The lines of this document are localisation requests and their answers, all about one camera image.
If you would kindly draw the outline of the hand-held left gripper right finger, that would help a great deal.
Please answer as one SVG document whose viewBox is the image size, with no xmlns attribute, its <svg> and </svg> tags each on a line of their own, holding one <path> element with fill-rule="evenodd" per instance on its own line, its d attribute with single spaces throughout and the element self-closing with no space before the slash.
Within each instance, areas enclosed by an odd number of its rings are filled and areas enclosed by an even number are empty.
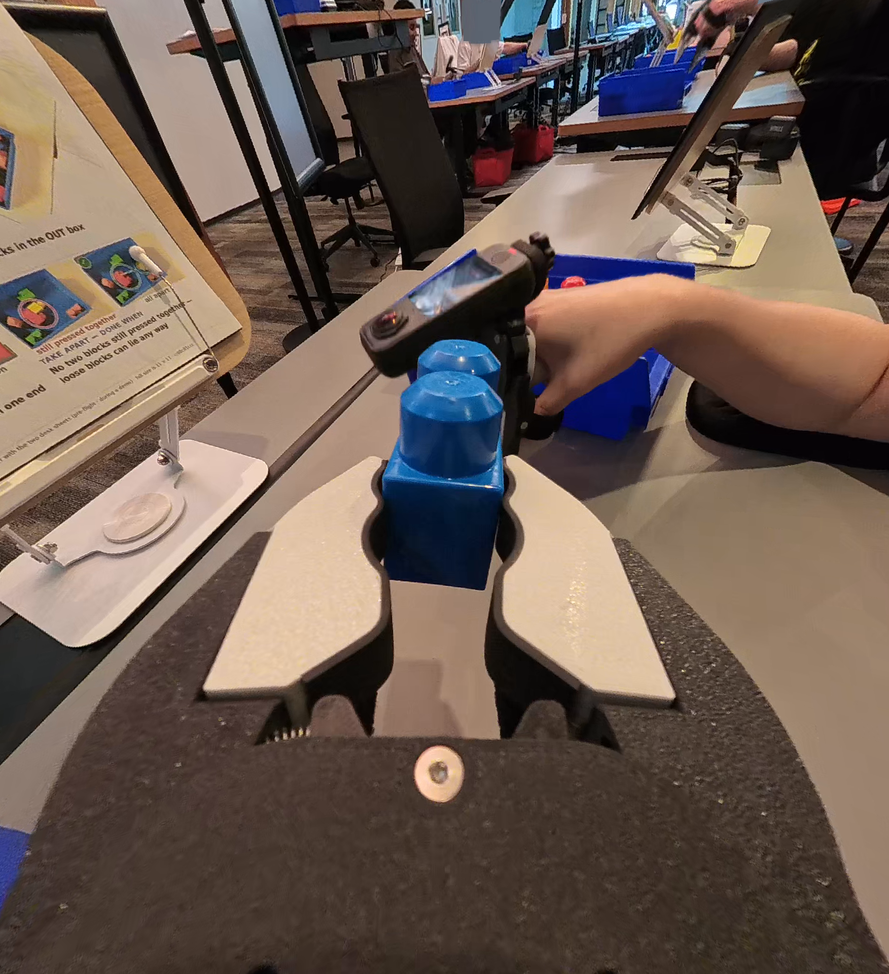
<svg viewBox="0 0 889 974">
<path fill-rule="evenodd" d="M 610 530 L 519 456 L 505 460 L 492 588 L 499 636 L 596 702 L 668 708 L 676 693 Z"/>
</svg>

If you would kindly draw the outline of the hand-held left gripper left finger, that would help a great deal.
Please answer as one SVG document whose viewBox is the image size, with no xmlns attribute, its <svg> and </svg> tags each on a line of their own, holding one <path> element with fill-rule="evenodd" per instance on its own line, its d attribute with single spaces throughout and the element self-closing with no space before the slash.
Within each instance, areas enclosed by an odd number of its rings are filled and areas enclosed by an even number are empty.
<svg viewBox="0 0 889 974">
<path fill-rule="evenodd" d="M 392 605 L 378 543 L 385 468 L 365 458 L 276 523 L 203 684 L 207 698 L 307 707 L 330 691 L 374 694 L 387 681 Z"/>
</svg>

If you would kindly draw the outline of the blue mega block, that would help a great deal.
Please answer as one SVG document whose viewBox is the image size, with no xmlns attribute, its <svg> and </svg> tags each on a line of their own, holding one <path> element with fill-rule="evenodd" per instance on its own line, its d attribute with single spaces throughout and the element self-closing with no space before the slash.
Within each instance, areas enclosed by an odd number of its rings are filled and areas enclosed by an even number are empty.
<svg viewBox="0 0 889 974">
<path fill-rule="evenodd" d="M 420 355 L 382 478 L 391 579 L 486 589 L 506 489 L 500 372 L 474 341 Z"/>
</svg>

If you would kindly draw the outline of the person's right forearm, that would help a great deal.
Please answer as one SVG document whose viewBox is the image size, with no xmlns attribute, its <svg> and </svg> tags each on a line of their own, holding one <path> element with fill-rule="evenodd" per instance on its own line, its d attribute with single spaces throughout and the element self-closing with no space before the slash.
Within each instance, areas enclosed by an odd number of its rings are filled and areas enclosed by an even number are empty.
<svg viewBox="0 0 889 974">
<path fill-rule="evenodd" d="M 656 346 L 754 419 L 889 442 L 888 323 L 695 285 Z"/>
</svg>

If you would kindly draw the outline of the person's right hand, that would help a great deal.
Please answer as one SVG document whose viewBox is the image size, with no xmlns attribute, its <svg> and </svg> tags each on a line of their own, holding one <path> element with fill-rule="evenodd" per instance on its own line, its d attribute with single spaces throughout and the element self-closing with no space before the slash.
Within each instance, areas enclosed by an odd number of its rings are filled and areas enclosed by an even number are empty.
<svg viewBox="0 0 889 974">
<path fill-rule="evenodd" d="M 694 283 L 653 274 L 579 288 L 544 290 L 525 310 L 535 338 L 535 411 L 552 417 L 617 377 L 646 351 L 675 361 Z"/>
</svg>

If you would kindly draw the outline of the red bag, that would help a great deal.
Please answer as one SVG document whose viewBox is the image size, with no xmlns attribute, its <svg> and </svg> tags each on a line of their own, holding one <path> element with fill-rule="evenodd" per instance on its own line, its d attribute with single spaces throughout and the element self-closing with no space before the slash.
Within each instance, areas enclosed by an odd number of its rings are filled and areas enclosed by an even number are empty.
<svg viewBox="0 0 889 974">
<path fill-rule="evenodd" d="M 520 124 L 511 132 L 512 164 L 533 165 L 548 162 L 555 152 L 557 130 L 548 125 Z"/>
<path fill-rule="evenodd" d="M 472 155 L 475 189 L 504 186 L 511 177 L 514 148 L 479 147 Z"/>
</svg>

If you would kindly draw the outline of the black office chair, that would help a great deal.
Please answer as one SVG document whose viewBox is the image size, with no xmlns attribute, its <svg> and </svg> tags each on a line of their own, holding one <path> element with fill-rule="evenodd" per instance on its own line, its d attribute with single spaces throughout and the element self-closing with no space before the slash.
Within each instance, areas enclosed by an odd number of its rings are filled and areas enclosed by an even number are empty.
<svg viewBox="0 0 889 974">
<path fill-rule="evenodd" d="M 341 97 L 375 173 L 404 270 L 424 270 L 465 232 L 463 196 L 413 66 L 340 80 Z"/>
<path fill-rule="evenodd" d="M 377 244 L 395 246 L 398 241 L 392 229 L 361 224 L 355 218 L 355 211 L 365 208 L 363 190 L 375 180 L 371 165 L 364 157 L 355 156 L 338 164 L 329 165 L 316 179 L 315 192 L 333 204 L 342 204 L 347 223 L 340 230 L 325 237 L 318 244 L 319 256 L 324 269 L 329 271 L 329 259 L 347 242 L 369 254 L 371 267 L 381 265 Z"/>
</svg>

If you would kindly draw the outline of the instruction sheet on white stand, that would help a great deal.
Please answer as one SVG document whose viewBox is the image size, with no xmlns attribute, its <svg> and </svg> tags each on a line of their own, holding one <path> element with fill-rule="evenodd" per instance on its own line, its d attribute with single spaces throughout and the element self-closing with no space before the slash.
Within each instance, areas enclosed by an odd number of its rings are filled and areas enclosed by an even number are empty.
<svg viewBox="0 0 889 974">
<path fill-rule="evenodd" d="M 0 604 L 69 648 L 121 626 L 267 480 L 265 461 L 178 438 L 159 423 L 144 461 L 37 543 L 10 527 L 21 554 L 0 573 Z"/>
</svg>

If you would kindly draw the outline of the white board stand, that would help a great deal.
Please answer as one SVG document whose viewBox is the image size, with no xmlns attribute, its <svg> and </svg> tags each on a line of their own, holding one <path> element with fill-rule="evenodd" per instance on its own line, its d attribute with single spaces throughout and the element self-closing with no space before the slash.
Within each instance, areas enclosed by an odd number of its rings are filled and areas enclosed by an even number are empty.
<svg viewBox="0 0 889 974">
<path fill-rule="evenodd" d="M 692 173 L 679 185 L 687 198 L 672 189 L 660 202 L 681 224 L 657 251 L 657 260 L 749 269 L 755 265 L 771 234 L 769 227 L 753 224 L 727 195 Z"/>
</svg>

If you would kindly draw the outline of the black wrist rest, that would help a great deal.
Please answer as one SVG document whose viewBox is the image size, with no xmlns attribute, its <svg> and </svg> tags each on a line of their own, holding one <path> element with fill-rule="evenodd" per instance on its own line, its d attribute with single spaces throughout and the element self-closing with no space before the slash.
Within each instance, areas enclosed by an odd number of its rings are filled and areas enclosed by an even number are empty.
<svg viewBox="0 0 889 974">
<path fill-rule="evenodd" d="M 695 380 L 687 392 L 686 422 L 695 433 L 724 446 L 837 467 L 889 470 L 887 442 L 764 423 Z"/>
</svg>

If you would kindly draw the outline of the dark display board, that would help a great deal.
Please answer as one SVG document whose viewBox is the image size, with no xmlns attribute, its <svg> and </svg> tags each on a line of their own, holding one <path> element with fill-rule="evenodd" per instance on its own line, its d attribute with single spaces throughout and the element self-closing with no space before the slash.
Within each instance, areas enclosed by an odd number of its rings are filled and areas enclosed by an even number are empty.
<svg viewBox="0 0 889 974">
<path fill-rule="evenodd" d="M 760 70 L 798 5 L 798 1 L 772 1 L 760 6 L 681 139 L 645 191 L 633 219 L 651 213 L 664 195 L 692 172 L 717 130 L 728 122 L 732 107 Z"/>
</svg>

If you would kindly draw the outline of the rolling whiteboard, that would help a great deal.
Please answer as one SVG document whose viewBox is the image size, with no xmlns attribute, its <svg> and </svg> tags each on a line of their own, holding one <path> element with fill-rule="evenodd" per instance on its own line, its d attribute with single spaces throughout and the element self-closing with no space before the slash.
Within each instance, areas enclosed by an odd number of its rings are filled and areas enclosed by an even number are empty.
<svg viewBox="0 0 889 974">
<path fill-rule="evenodd" d="M 204 3 L 183 3 L 229 123 L 253 179 L 258 200 L 294 290 L 305 323 L 285 339 L 293 350 L 339 314 L 316 242 L 305 196 L 324 168 L 295 64 L 271 1 L 224 1 L 243 76 L 252 95 L 268 153 L 280 181 L 292 227 L 309 275 L 307 285 L 283 224 L 275 192 L 260 164 L 256 144 L 224 65 Z"/>
</svg>

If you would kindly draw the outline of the instruction sheet board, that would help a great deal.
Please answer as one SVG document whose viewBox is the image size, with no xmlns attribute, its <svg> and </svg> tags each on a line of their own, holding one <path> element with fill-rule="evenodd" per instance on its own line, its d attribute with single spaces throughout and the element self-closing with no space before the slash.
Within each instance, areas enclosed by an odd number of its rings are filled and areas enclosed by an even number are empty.
<svg viewBox="0 0 889 974">
<path fill-rule="evenodd" d="M 0 2 L 0 526 L 230 371 L 251 332 L 108 105 Z"/>
</svg>

